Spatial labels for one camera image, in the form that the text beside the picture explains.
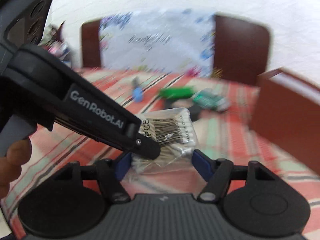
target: tablecloth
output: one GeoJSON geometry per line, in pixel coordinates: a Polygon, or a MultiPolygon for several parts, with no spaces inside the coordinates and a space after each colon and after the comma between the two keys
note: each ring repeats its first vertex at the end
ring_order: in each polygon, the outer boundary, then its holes
{"type": "MultiPolygon", "coordinates": [[[[320,239],[320,224],[317,222],[320,219],[320,178],[288,153],[248,129],[247,123],[259,93],[256,87],[178,74],[88,70],[82,75],[134,114],[162,109],[163,102],[157,92],[163,87],[188,85],[196,90],[212,88],[229,98],[232,105],[227,112],[218,114],[203,111],[201,119],[194,122],[200,149],[212,159],[228,158],[237,165],[247,165],[249,160],[257,160],[281,175],[310,203],[311,217],[304,229],[304,236],[310,240],[320,239]],[[135,103],[131,98],[131,81],[136,76],[144,90],[144,99],[140,103],[135,103]]],[[[9,195],[1,201],[4,215],[18,239],[25,236],[17,217],[18,201],[25,193],[70,161],[78,160],[81,165],[90,165],[98,159],[116,158],[120,154],[119,150],[58,124],[54,125],[52,132],[39,126],[31,136],[31,141],[31,160],[22,167],[22,175],[11,184],[9,195]]],[[[85,181],[84,184],[98,190],[95,182],[85,181]]],[[[197,195],[205,182],[193,167],[188,167],[142,175],[131,182],[125,180],[122,184],[133,197],[135,193],[191,192],[197,195]]],[[[243,181],[232,182],[230,191],[243,185],[243,181]]]]}

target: black tape roll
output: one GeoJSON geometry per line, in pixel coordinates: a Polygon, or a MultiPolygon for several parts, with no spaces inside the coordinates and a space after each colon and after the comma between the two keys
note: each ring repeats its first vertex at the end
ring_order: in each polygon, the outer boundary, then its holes
{"type": "MultiPolygon", "coordinates": [[[[182,99],[165,99],[164,100],[164,109],[172,109],[172,108],[176,108],[173,106],[173,103],[178,101],[178,100],[182,100],[182,99]]],[[[190,112],[190,119],[192,122],[195,122],[197,120],[200,119],[200,113],[202,111],[202,108],[196,104],[193,104],[192,106],[190,106],[188,108],[189,112],[190,112]]]]}

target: gray handle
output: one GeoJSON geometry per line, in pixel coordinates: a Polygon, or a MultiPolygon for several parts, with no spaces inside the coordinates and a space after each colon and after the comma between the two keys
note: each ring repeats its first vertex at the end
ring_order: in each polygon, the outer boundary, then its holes
{"type": "Polygon", "coordinates": [[[0,133],[0,157],[7,154],[10,145],[23,140],[37,130],[37,124],[17,115],[12,115],[0,133]]]}

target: green object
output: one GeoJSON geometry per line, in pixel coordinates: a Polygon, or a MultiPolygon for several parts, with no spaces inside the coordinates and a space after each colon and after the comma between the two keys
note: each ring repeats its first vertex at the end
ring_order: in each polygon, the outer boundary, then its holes
{"type": "Polygon", "coordinates": [[[193,87],[171,87],[159,90],[159,96],[170,99],[191,98],[194,93],[193,87]]]}
{"type": "Polygon", "coordinates": [[[217,112],[226,111],[230,107],[230,102],[225,97],[214,94],[210,89],[197,92],[192,101],[203,109],[211,109],[217,112]]]}

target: human hand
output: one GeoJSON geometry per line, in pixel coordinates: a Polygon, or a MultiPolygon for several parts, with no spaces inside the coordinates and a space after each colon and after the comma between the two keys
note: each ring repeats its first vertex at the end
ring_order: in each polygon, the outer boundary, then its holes
{"type": "Polygon", "coordinates": [[[13,143],[7,156],[0,158],[0,199],[8,194],[10,182],[21,175],[21,165],[30,160],[31,151],[31,141],[28,138],[13,143]]]}

